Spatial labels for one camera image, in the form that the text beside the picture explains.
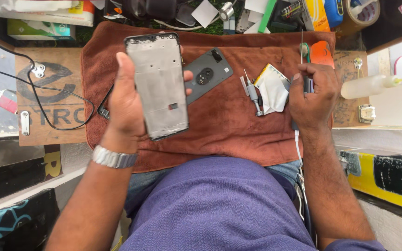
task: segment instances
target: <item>forearm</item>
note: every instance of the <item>forearm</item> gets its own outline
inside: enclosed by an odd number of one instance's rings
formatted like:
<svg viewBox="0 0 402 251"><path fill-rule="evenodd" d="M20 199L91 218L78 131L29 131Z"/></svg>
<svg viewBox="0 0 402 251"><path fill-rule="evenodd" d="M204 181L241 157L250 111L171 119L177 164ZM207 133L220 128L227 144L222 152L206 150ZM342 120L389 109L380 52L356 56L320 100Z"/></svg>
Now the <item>forearm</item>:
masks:
<svg viewBox="0 0 402 251"><path fill-rule="evenodd" d="M135 153L137 143L107 132L101 145L111 151ZM59 216L46 250L108 250L125 203L132 168L89 164Z"/></svg>
<svg viewBox="0 0 402 251"><path fill-rule="evenodd" d="M339 163L331 132L302 131L305 191L319 247L336 239L375 237Z"/></svg>

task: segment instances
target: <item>metal watch strap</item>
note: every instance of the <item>metal watch strap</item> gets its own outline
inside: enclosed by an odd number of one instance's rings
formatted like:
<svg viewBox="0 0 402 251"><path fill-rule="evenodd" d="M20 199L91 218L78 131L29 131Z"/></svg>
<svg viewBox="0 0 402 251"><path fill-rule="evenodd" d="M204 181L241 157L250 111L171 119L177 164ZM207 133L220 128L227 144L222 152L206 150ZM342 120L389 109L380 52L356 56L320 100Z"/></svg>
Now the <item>metal watch strap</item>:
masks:
<svg viewBox="0 0 402 251"><path fill-rule="evenodd" d="M136 163L137 154L124 154L110 151L97 145L92 152L92 161L109 168L129 168Z"/></svg>

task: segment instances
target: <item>purple shirt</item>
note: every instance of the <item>purple shirt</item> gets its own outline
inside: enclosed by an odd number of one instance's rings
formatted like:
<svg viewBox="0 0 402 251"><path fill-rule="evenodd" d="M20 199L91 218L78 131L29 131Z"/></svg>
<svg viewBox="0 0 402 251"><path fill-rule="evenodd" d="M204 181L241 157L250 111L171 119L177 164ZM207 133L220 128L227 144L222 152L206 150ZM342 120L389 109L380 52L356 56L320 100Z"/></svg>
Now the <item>purple shirt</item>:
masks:
<svg viewBox="0 0 402 251"><path fill-rule="evenodd" d="M314 251L291 199L260 165L210 157L184 163L150 193L120 250ZM326 251L384 251L376 241L338 240Z"/></svg>

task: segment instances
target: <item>microfiber towel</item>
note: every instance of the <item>microfiber towel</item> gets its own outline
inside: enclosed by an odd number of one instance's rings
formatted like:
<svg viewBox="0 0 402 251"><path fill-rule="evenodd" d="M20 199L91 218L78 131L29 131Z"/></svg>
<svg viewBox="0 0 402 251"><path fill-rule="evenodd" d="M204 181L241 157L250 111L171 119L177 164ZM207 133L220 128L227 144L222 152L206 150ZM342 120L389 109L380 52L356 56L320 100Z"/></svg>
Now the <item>microfiber towel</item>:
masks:
<svg viewBox="0 0 402 251"><path fill-rule="evenodd" d="M83 96L96 107L102 102L114 83L118 68L115 54L125 51L125 37L159 31L109 21L100 23L80 55ZM218 47L234 74L188 106L189 130L157 142L152 142L147 136L142 137L134 172L170 168L205 155L239 157L262 166L298 159L289 106L285 106L283 112L255 116L255 105L246 96L239 77L246 69L250 78L256 78L270 63L291 79L299 72L301 34L216 36L177 33L184 46L182 56L185 64ZM324 40L334 53L334 33L304 32L303 40L308 44ZM94 148L100 142L108 120L96 111L90 114L89 106L85 103L86 118L92 115L85 125L85 132L88 145ZM328 126L332 128L332 117Z"/></svg>

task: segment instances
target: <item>hand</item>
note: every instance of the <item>hand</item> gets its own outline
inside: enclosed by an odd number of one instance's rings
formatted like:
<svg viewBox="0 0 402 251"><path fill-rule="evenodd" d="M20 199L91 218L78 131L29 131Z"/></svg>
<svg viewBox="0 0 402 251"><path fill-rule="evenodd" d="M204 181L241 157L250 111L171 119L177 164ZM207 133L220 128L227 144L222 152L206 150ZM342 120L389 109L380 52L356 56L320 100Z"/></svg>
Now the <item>hand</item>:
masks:
<svg viewBox="0 0 402 251"><path fill-rule="evenodd" d="M134 86L134 64L130 57L118 52L119 64L114 89L109 97L109 124L101 145L111 151L127 152L132 147L124 147L127 142L137 142L145 134L142 103ZM184 82L193 79L191 71L184 71Z"/></svg>
<svg viewBox="0 0 402 251"><path fill-rule="evenodd" d="M289 111L301 131L328 129L328 118L339 97L342 83L331 66L299 64L300 73L293 77L289 88ZM314 81L314 92L304 94L303 77Z"/></svg>

